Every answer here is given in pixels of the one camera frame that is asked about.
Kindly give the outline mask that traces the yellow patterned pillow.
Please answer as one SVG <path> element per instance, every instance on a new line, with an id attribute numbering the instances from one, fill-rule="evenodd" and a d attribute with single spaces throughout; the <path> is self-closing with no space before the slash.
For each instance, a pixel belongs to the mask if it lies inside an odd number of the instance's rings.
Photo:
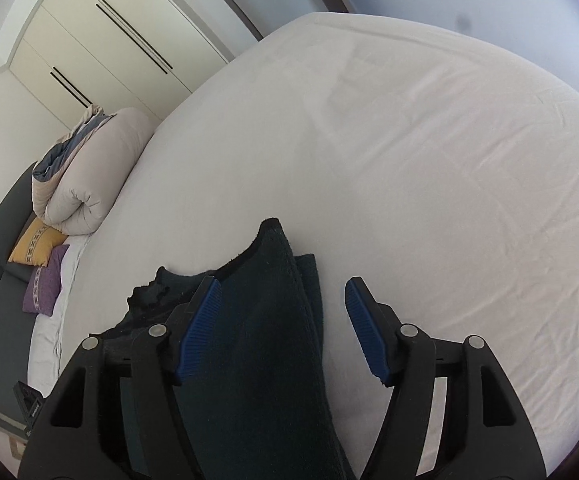
<path id="1" fill-rule="evenodd" d="M 24 266 L 47 266 L 55 247 L 64 244 L 67 235 L 34 218 L 8 257 L 10 263 Z"/>

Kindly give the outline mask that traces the white bed sheet mattress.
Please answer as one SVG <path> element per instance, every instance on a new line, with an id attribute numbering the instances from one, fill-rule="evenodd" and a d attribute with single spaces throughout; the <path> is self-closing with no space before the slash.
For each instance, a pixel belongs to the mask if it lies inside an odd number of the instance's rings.
<path id="1" fill-rule="evenodd" d="M 162 122 L 102 226 L 70 238 L 30 385 L 49 392 L 159 268 L 221 266 L 268 218 L 317 259 L 327 394 L 353 468 L 389 398 L 344 306 L 355 275 L 431 336 L 488 341 L 548 470 L 574 449 L 579 93 L 487 42 L 380 16 L 298 18 Z"/>

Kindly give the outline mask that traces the beige rolled duvet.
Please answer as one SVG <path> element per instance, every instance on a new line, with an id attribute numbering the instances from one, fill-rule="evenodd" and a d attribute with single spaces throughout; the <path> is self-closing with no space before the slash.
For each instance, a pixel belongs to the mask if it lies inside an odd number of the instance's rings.
<path id="1" fill-rule="evenodd" d="M 34 214 L 68 236 L 97 231 L 154 133 L 138 108 L 89 106 L 33 167 Z"/>

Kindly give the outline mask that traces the purple patterned pillow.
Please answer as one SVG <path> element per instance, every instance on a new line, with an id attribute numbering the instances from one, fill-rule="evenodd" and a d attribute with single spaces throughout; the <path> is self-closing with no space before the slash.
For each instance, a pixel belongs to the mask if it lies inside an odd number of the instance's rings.
<path id="1" fill-rule="evenodd" d="M 22 300 L 24 313 L 53 315 L 57 298 L 62 291 L 62 260 L 69 248 L 67 244 L 55 247 L 47 266 L 34 269 Z"/>

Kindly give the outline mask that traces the dark green knit sweater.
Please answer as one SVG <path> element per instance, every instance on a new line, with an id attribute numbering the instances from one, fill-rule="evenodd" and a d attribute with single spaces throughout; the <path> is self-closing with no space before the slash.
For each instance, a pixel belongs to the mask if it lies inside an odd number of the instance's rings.
<path id="1" fill-rule="evenodd" d="M 174 390 L 204 476 L 353 478 L 327 402 L 314 255 L 294 255 L 271 218 L 211 274 L 221 306 Z"/>

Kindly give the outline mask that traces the cream built-in wardrobe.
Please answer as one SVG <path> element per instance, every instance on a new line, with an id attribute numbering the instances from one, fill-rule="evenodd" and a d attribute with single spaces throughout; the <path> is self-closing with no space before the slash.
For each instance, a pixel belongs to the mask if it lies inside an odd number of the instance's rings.
<path id="1" fill-rule="evenodd" d="M 182 0 L 40 0 L 9 69 L 67 127 L 93 104 L 161 122 L 235 56 Z"/>

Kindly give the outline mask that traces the dark grey bed headboard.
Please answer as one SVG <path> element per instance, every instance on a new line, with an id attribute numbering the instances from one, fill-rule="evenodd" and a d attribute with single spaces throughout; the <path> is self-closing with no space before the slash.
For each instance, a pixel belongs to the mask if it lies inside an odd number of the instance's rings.
<path id="1" fill-rule="evenodd" d="M 0 421 L 24 424 L 14 387 L 27 380 L 35 316 L 22 310 L 32 269 L 8 260 L 32 221 L 31 171 L 26 170 L 0 203 Z"/>

